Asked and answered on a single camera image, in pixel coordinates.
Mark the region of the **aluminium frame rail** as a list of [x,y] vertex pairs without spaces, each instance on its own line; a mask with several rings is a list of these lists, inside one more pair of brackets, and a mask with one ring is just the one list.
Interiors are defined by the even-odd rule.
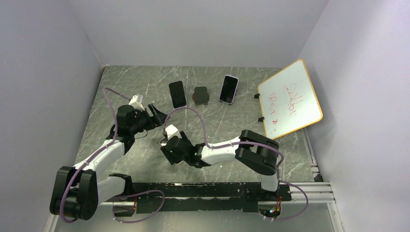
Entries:
[[[327,203],[334,200],[334,196],[332,193],[332,189],[329,183],[325,182],[302,182],[302,183],[293,183],[293,184],[285,184],[289,186],[291,192],[291,201],[283,202],[282,200],[277,200],[276,203]],[[131,195],[126,196],[125,198],[120,199],[128,199],[130,197],[138,197],[143,195],[143,192],[140,193],[133,193]],[[260,206],[270,206],[273,204],[262,203]]]

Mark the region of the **black phone grey case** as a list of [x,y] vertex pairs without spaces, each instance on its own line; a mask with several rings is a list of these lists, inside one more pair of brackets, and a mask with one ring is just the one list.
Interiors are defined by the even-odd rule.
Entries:
[[182,81],[172,82],[169,85],[170,96],[173,107],[187,105],[185,89]]

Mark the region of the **round wooden black phone stand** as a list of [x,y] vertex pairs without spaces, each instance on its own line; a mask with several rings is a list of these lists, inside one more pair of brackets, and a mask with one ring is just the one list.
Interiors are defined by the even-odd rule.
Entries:
[[207,87],[195,87],[192,95],[195,105],[208,105],[209,94]]

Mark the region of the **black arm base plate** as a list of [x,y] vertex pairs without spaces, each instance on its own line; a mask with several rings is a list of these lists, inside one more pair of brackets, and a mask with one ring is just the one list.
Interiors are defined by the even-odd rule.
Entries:
[[133,190],[144,194],[128,199],[113,197],[103,205],[130,210],[117,213],[118,217],[148,214],[157,208],[161,212],[240,210],[257,213],[262,203],[276,204],[277,200],[292,199],[289,186],[281,184],[276,192],[271,192],[263,190],[259,182],[133,183]]

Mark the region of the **black phone lilac case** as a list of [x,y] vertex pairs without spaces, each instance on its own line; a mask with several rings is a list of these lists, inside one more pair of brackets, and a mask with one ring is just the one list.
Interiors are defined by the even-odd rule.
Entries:
[[233,104],[238,83],[239,79],[237,77],[225,75],[219,95],[219,101],[229,105]]

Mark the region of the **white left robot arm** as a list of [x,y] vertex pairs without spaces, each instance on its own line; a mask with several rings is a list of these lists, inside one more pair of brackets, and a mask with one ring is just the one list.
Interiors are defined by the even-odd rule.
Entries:
[[135,135],[164,124],[167,114],[149,104],[136,109],[122,105],[114,113],[114,125],[104,143],[82,162],[61,167],[56,174],[49,211],[67,223],[78,219],[89,220],[97,207],[114,197],[127,201],[134,194],[132,178],[126,174],[111,174],[98,181],[114,161],[123,157],[135,142]]

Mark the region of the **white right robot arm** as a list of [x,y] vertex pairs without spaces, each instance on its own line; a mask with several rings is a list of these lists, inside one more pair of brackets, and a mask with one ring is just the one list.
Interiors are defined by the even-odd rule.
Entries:
[[225,142],[193,145],[186,134],[178,131],[160,141],[161,151],[171,165],[182,161],[195,168],[238,160],[261,175],[261,195],[273,200],[279,194],[277,159],[280,156],[279,143],[250,130]]

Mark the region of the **yellow framed whiteboard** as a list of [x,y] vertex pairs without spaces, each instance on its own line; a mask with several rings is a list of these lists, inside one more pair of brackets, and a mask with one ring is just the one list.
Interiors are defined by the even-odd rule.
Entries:
[[265,136],[270,139],[295,132],[323,118],[318,97],[302,59],[259,84],[258,93]]

